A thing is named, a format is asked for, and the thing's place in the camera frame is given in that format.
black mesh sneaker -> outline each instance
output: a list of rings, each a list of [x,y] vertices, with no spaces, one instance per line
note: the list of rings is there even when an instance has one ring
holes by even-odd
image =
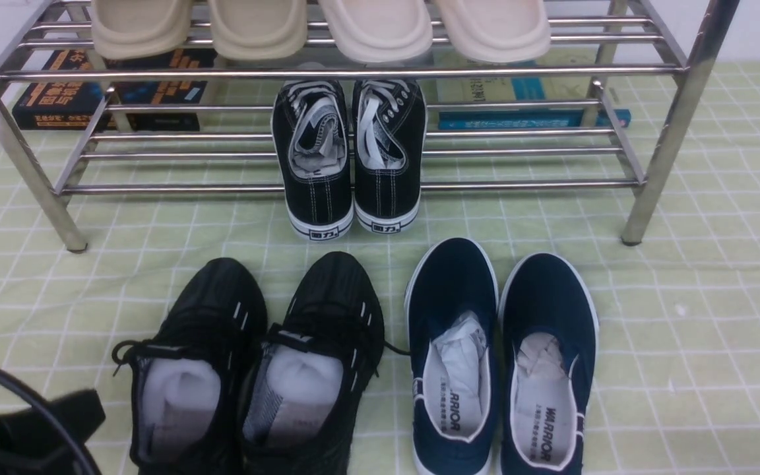
[[[287,82],[271,127],[293,228],[311,241],[345,234],[354,219],[346,102],[335,81]]]
[[[251,273],[234,259],[214,259],[183,289],[154,338],[114,348],[114,362],[133,370],[131,460],[141,474],[241,470],[236,402],[266,325]]]
[[[319,259],[283,325],[266,335],[250,380],[240,412],[245,473],[346,473],[356,411],[384,342],[383,310],[359,262],[341,252]]]
[[[413,80],[357,81],[356,216],[363,228],[395,234],[418,214],[428,111]]]

shoe rack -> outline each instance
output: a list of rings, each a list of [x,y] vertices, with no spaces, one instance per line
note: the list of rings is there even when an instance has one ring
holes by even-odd
[[[664,189],[670,170],[684,141],[691,124],[703,90],[709,80],[720,47],[726,38],[730,23],[735,15],[740,0],[710,0],[703,18],[699,35],[691,48],[690,55],[680,48],[650,0],[609,0],[607,12],[599,16],[572,16],[550,18],[553,27],[552,42],[555,46],[566,44],[599,45],[595,64],[564,66],[515,67],[501,65],[478,65],[475,69],[447,69],[446,67],[377,67],[364,69],[338,67],[337,69],[307,70],[299,69],[298,64],[289,69],[196,69],[196,70],[138,70],[121,71],[104,69],[102,58],[92,51],[90,39],[90,21],[88,21],[89,0],[45,0],[36,18],[31,18],[23,30],[13,40],[11,46],[0,58],[0,142],[25,180],[25,183],[48,216],[52,226],[57,230],[66,248],[72,252],[83,252],[88,243],[78,229],[67,204],[73,195],[206,195],[206,193],[280,193],[281,184],[79,184],[87,166],[94,160],[115,160],[115,162],[171,162],[171,160],[195,160],[206,163],[209,160],[270,160],[275,164],[276,156],[269,145],[268,133],[230,133],[182,132],[153,133],[132,132],[126,114],[138,113],[259,113],[269,111],[270,106],[262,105],[123,105],[114,94],[113,84],[117,81],[156,81],[156,80],[255,80],[255,79],[458,79],[465,77],[504,78],[513,76],[573,75],[591,76],[588,94],[582,100],[541,100],[541,102],[506,102],[506,103],[438,103],[432,104],[432,111],[455,110],[519,110],[538,108],[583,108],[585,117],[581,127],[568,129],[523,129],[523,130],[460,130],[429,131],[427,134],[425,166],[435,158],[455,157],[503,157],[526,160],[532,156],[582,156],[583,154],[609,154],[618,159],[624,171],[623,177],[617,178],[565,178],[549,180],[524,181],[432,181],[422,183],[427,192],[465,192],[485,190],[560,190],[560,189],[633,189],[635,204],[625,223],[621,240],[625,245],[641,243],[643,234],[654,213],[658,199]],[[433,44],[449,43],[443,30],[441,19],[432,21],[435,38]],[[193,21],[193,30],[203,36],[192,36],[182,45],[183,48],[211,48],[212,40],[206,37],[209,23]],[[576,27],[594,27],[599,32],[575,33]],[[625,27],[639,32],[624,32]],[[310,21],[309,29],[325,32],[327,24],[323,21]],[[72,33],[71,38],[49,37],[51,33]],[[649,64],[615,63],[615,52],[621,43],[651,44],[658,52],[658,62]],[[305,48],[331,48],[333,39],[327,35],[311,35]],[[85,49],[95,67],[94,70],[77,71],[31,71],[24,70],[25,64],[34,51],[59,49]],[[678,90],[674,96],[666,123],[664,124],[657,147],[649,160],[649,166],[643,170],[641,162],[627,135],[616,120],[610,99],[606,96],[606,79],[612,76],[672,76]],[[2,94],[9,84],[36,82],[96,82],[102,84],[106,95],[94,112],[93,120],[88,124],[81,139],[70,154],[61,177],[52,183],[36,159],[34,151],[24,139],[10,115],[9,109],[2,102]],[[611,127],[595,127],[599,112],[607,114],[612,120]],[[112,114],[118,124],[117,131],[97,133],[96,126],[105,114]],[[587,144],[570,144],[569,138],[607,137],[609,145],[589,146]],[[560,146],[525,146],[527,139],[566,139]],[[483,141],[480,148],[435,148],[431,141],[436,139],[465,139],[466,141]],[[503,139],[501,144],[509,142],[511,147],[494,148],[485,144],[488,139]],[[172,141],[184,147],[181,150],[166,152],[165,148],[149,147]],[[244,142],[257,148],[250,151],[200,151],[195,144],[216,142]],[[103,144],[110,151],[97,151]]]

white shoelace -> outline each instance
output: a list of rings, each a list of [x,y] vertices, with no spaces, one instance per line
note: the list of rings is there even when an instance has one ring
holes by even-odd
[[[380,153],[380,147],[377,146],[377,136],[374,131],[374,119],[377,118],[377,110],[383,105],[384,100],[390,107],[387,114],[381,116],[381,120],[386,123],[399,112],[399,106],[404,105],[403,100],[396,99],[392,94],[398,85],[404,88],[401,96],[407,98],[407,94],[410,93],[409,84],[400,79],[367,81],[363,84],[362,117],[356,126],[356,147],[359,156],[367,158],[365,166],[372,170],[398,170],[404,165],[402,160],[390,160],[386,163],[383,154]]]
[[[333,86],[325,81],[302,81],[289,87],[289,101],[292,105],[292,109],[295,111],[296,117],[300,117],[298,126],[295,128],[295,136],[300,137],[307,128],[313,114],[304,114],[307,111],[307,102],[304,100],[309,94],[323,93],[328,94],[332,99],[335,99],[335,92]]]

heel logo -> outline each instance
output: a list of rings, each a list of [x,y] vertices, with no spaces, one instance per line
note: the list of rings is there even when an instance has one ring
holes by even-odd
[[[327,241],[338,238],[338,228],[326,229],[325,231],[310,231],[311,241]]]
[[[371,223],[371,231],[378,232],[378,234],[397,234],[400,232],[400,223],[396,222],[393,225]]]

metal rod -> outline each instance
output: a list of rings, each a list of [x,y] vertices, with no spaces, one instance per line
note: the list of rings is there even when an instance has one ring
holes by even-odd
[[[618,154],[623,148],[618,146],[597,147],[542,147],[542,148],[468,148],[465,150],[425,150],[425,158],[460,158],[460,157],[516,157],[516,156],[583,156],[583,154]],[[277,153],[267,152],[118,152],[81,154],[84,160],[101,162],[161,162],[161,160],[178,160],[178,162],[203,162],[203,160],[277,160]]]
[[[428,104],[431,111],[464,111],[476,110],[518,110],[518,109],[571,109],[585,106],[599,106],[597,99],[578,100],[515,100],[514,102],[447,102],[444,104]],[[249,106],[208,106],[202,104],[111,104],[106,111],[120,111],[137,114],[165,114],[176,112],[271,112],[271,105]]]
[[[621,16],[627,12],[627,0],[609,0],[609,15]],[[610,25],[603,29],[604,33],[615,34],[620,33],[623,30],[623,26],[620,24]],[[597,49],[597,58],[594,60],[595,64],[612,64],[615,63],[615,53],[618,52],[618,43],[604,43]],[[606,78],[592,77],[588,84],[588,93],[586,97],[594,97],[595,89],[594,82],[599,81],[603,85],[603,89],[606,89]],[[581,125],[583,127],[594,127],[597,124],[597,117],[600,116],[599,108],[592,108],[588,106],[583,112],[583,119]]]
[[[627,132],[621,126],[621,121],[618,119],[618,112],[615,111],[615,106],[612,105],[612,101],[609,100],[609,96],[606,95],[606,89],[603,88],[603,84],[599,81],[594,82],[594,86],[597,87],[597,97],[600,99],[600,103],[603,105],[603,111],[606,112],[606,116],[609,117],[610,123],[612,123],[615,133],[612,136],[612,143],[621,147],[621,151],[617,154],[617,158],[621,160],[623,170],[630,180],[644,181],[645,173],[641,168],[639,157],[635,153],[633,145],[631,145]]]
[[[407,67],[406,69],[259,69],[232,71],[224,69],[157,69],[152,71],[6,71],[0,81],[164,81],[212,79],[454,79],[505,78],[512,76],[612,76],[676,75],[682,68],[673,64],[616,64],[603,66],[477,67],[476,69],[442,69],[441,67]]]
[[[93,113],[93,118],[91,118],[90,123],[87,124],[87,129],[81,133],[78,142],[75,144],[75,147],[72,148],[72,152],[69,153],[66,165],[63,166],[63,171],[61,172],[60,177],[57,178],[55,195],[60,195],[64,187],[76,186],[81,181],[81,177],[87,170],[88,163],[90,163],[88,160],[82,159],[82,156],[96,149],[96,144],[90,141],[90,137],[96,132],[99,122],[102,121],[105,107],[108,105],[113,93],[113,90],[109,90],[102,98],[102,101],[99,102],[99,106]]]
[[[51,0],[44,0],[43,3],[45,3],[45,5],[37,9],[36,13],[34,13],[34,15],[32,15],[30,18],[27,18],[27,21],[19,29],[16,36],[13,37],[11,42],[9,42],[9,44],[3,50],[2,54],[0,55],[0,71],[23,69],[25,63],[27,63],[28,59],[31,57],[31,51],[24,51],[20,49],[19,44],[25,42],[25,40],[42,38],[42,32],[33,31],[31,29],[31,25],[36,24],[38,21],[44,23],[54,22],[55,20],[59,19],[61,15],[63,15],[63,8],[48,7],[49,3],[51,3]],[[2,93],[4,93],[5,89],[7,89],[7,85],[0,84],[0,97],[2,96]]]
[[[429,139],[466,139],[472,137],[512,138],[512,137],[587,137],[612,135],[612,127],[574,127],[573,129],[519,129],[519,130],[435,130],[428,131]],[[227,132],[138,132],[102,133],[90,138],[96,142],[137,142],[137,141],[271,141],[271,133],[227,133]]]
[[[574,180],[522,180],[522,181],[431,181],[422,183],[424,191],[478,191],[478,190],[546,190],[546,189],[620,189],[637,187],[638,181],[608,178]],[[66,195],[202,195],[202,193],[282,193],[282,184],[133,184],[133,185],[78,185],[63,190]]]
[[[673,35],[664,19],[658,14],[655,7],[652,6],[651,0],[629,0],[629,8],[638,15],[643,15],[652,19],[651,24],[645,25],[645,30],[657,30],[664,38],[662,42],[655,45],[658,54],[665,63],[678,64],[684,67],[688,64],[688,56],[682,51],[679,42]]]
[[[66,6],[67,13],[69,14],[69,18],[72,18],[75,21],[78,22],[85,22],[90,23],[90,12],[88,12],[87,7],[85,6],[78,6],[78,5],[67,5]],[[90,38],[90,33],[88,31],[79,31],[78,32],[79,40],[84,42],[85,40],[87,42],[92,43],[93,39]],[[88,62],[90,62],[90,66],[93,66],[93,69],[104,71],[108,69],[108,66],[105,64],[105,58],[102,57],[96,50],[92,48],[88,48],[85,52],[87,56]],[[111,96],[110,100],[111,102],[121,102],[119,100],[119,94],[113,87],[113,84],[104,81],[99,84],[99,87],[102,88],[102,90],[109,91]],[[117,130],[121,132],[133,132],[133,127],[131,127],[131,123],[129,120],[127,120],[127,114],[124,114],[123,112],[111,112],[111,116],[113,117],[113,121],[115,123],[115,126],[117,126]]]
[[[655,43],[663,42],[664,37],[658,33],[555,33],[551,38],[554,44],[610,44],[610,43]],[[436,46],[449,45],[450,39],[446,36],[437,36],[433,39]],[[307,48],[334,48],[336,42],[332,38],[308,38],[304,43]],[[61,50],[61,49],[84,49],[94,48],[93,39],[90,38],[39,38],[25,40],[19,44],[20,48],[31,51]],[[209,38],[188,38],[179,48],[213,48],[213,40]]]
[[[589,16],[589,17],[554,17],[549,18],[551,26],[606,26],[609,24],[623,24],[631,26],[651,25],[652,19],[649,16]],[[434,28],[443,28],[444,22],[440,19],[431,21]],[[88,21],[61,21],[61,22],[40,22],[35,24],[31,31],[55,31],[55,32],[73,32],[88,31],[91,23]],[[326,21],[308,21],[307,27],[310,30],[328,30],[329,25]],[[190,28],[194,30],[206,30],[210,28],[210,22],[205,20],[193,20]]]
[[[52,191],[49,177],[37,162],[37,158],[1,99],[0,143],[66,248],[72,252],[86,250],[87,240],[78,230],[78,226],[75,226],[63,199]]]
[[[670,106],[655,153],[649,162],[647,182],[635,199],[627,226],[621,235],[624,244],[639,244],[645,235],[739,3],[740,0],[709,2],[697,40],[691,49],[691,57],[688,58],[687,73],[673,98],[673,105]]]

